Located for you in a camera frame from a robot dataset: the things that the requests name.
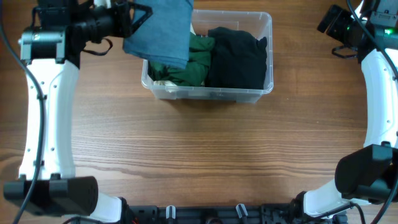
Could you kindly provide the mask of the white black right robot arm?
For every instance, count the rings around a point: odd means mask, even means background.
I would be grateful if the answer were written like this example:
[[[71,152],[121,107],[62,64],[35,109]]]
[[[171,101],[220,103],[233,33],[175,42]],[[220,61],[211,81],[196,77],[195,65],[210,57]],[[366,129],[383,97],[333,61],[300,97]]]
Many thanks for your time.
[[[379,205],[374,223],[397,202],[397,2],[332,5],[318,30],[352,50],[366,83],[368,126],[363,148],[342,158],[334,179],[300,193],[282,214],[287,223],[337,223],[351,208]]]

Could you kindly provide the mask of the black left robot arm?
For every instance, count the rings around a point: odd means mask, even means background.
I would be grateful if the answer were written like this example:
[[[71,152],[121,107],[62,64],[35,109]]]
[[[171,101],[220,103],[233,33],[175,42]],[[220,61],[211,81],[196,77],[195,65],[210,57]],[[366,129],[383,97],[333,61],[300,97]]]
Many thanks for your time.
[[[92,176],[76,176],[72,106],[86,43],[129,37],[151,15],[151,7],[131,1],[39,1],[33,8],[14,56],[28,85],[25,153],[18,179],[3,188],[20,212],[68,223],[137,223],[124,198],[101,193]]]

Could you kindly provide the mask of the black garment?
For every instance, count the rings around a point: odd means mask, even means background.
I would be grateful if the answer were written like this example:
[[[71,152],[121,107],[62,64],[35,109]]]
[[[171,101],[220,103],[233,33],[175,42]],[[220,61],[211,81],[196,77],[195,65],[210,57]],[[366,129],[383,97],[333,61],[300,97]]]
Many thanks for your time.
[[[266,37],[255,38],[243,30],[217,27],[208,31],[214,38],[211,66],[205,86],[260,90],[267,72]]]

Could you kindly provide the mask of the green garment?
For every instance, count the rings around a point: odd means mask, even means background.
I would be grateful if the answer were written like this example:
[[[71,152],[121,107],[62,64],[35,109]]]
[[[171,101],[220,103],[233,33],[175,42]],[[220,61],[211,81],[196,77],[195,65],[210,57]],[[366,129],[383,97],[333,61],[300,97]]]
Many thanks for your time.
[[[184,69],[149,62],[148,75],[153,81],[169,80],[178,86],[204,86],[211,67],[211,52],[214,46],[214,38],[191,33],[189,58]]]

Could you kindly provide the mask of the blue towel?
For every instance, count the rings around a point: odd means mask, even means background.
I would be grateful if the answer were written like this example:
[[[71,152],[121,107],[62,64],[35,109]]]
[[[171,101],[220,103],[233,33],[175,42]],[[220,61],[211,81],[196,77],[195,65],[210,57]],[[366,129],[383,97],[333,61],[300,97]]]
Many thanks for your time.
[[[193,0],[134,0],[152,8],[152,15],[123,41],[123,50],[149,61],[186,67]]]

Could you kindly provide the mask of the cream garment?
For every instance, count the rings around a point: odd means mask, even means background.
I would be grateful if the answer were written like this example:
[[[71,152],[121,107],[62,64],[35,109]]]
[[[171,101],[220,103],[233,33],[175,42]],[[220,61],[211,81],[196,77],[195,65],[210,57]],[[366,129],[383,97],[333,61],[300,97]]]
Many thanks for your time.
[[[168,93],[176,92],[178,87],[178,85],[169,80],[154,81],[154,85],[164,86],[165,91]]]

